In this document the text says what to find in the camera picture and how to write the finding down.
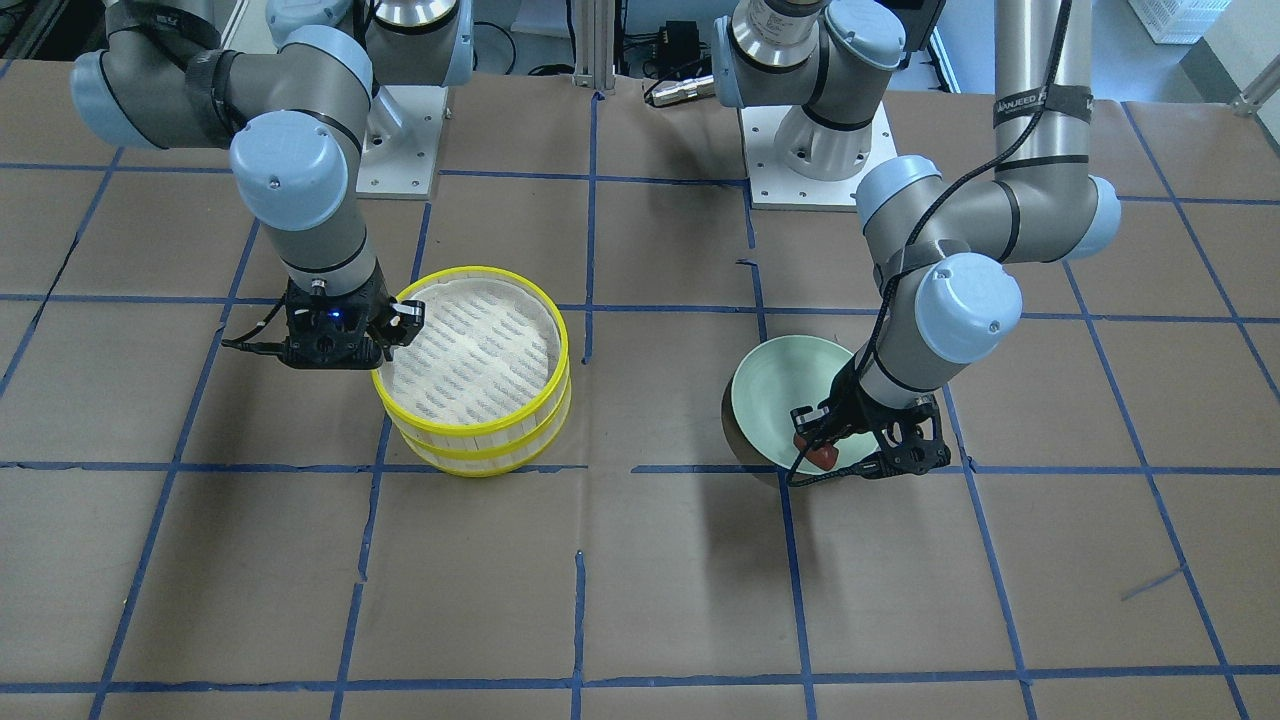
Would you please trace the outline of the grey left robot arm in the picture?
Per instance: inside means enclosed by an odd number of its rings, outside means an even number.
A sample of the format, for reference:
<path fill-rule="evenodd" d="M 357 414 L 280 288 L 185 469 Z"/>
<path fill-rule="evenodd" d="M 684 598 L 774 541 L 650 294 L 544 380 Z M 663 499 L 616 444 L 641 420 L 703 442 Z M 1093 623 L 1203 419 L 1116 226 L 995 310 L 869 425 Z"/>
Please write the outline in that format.
<path fill-rule="evenodd" d="M 991 355 L 1023 313 L 1006 265 L 1088 258 L 1117 233 L 1114 186 L 1091 174 L 1092 5 L 997 5 L 995 156 L 947 182 L 920 155 L 870 168 L 854 192 L 881 297 L 868 341 L 819 400 L 756 450 L 790 486 L 946 466 L 937 391 Z M 877 1 L 741 1 L 710 46 L 727 108 L 785 106 L 776 146 L 796 173 L 845 179 L 908 33 Z"/>

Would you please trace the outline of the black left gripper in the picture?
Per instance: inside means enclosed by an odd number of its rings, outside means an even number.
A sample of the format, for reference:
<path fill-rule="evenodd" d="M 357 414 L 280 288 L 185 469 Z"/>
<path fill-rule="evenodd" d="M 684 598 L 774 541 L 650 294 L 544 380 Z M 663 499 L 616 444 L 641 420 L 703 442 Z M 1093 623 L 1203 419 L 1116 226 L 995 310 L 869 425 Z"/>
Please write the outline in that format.
<path fill-rule="evenodd" d="M 940 437 L 940 406 L 933 393 L 908 407 L 887 407 L 861 389 L 854 389 L 840 401 L 827 398 L 815 407 L 794 409 L 790 416 L 795 434 L 815 445 L 829 442 L 835 446 L 838 439 L 855 434 L 869 434 L 876 441 L 876 450 L 865 457 L 845 468 L 822 471 L 818 479 L 924 475 L 951 462 L 951 451 Z M 803 451 L 799 451 L 790 468 L 791 478 L 803 461 Z"/>

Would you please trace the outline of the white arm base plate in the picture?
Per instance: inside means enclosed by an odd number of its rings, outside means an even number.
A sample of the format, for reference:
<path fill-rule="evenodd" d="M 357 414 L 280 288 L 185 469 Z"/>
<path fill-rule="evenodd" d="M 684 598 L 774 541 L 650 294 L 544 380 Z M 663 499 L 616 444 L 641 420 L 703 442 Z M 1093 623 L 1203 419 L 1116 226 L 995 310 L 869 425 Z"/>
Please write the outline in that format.
<path fill-rule="evenodd" d="M 383 85 L 367 118 L 356 192 L 362 199 L 429 200 L 449 90 Z"/>
<path fill-rule="evenodd" d="M 856 211 L 867 173 L 897 155 L 884 105 L 869 126 L 818 126 L 800 106 L 739 111 L 751 206 L 759 210 Z"/>

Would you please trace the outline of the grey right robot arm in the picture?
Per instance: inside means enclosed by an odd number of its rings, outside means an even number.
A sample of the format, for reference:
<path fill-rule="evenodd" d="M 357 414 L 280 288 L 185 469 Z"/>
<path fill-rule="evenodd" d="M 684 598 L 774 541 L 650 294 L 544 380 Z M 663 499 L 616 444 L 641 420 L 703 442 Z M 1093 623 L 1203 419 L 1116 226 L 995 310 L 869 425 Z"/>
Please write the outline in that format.
<path fill-rule="evenodd" d="M 111 146 L 225 149 L 238 192 L 288 281 L 285 337 L 221 340 L 305 370 L 372 370 L 411 345 L 425 306 L 388 288 L 357 201 L 364 146 L 389 85 L 474 72 L 468 1 L 275 1 L 274 53 L 221 45 L 209 1 L 110 1 L 104 50 L 70 92 Z"/>

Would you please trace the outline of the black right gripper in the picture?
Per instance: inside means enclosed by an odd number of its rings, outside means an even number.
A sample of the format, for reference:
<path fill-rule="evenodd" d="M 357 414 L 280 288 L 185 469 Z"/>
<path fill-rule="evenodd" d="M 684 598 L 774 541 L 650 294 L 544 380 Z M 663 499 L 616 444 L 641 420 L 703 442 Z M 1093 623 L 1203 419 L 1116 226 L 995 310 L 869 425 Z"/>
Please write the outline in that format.
<path fill-rule="evenodd" d="M 294 369 L 376 369 L 392 360 L 394 346 L 413 342 L 426 316 L 425 302 L 396 299 L 380 275 L 340 296 L 291 281 L 284 300 L 284 364 Z"/>

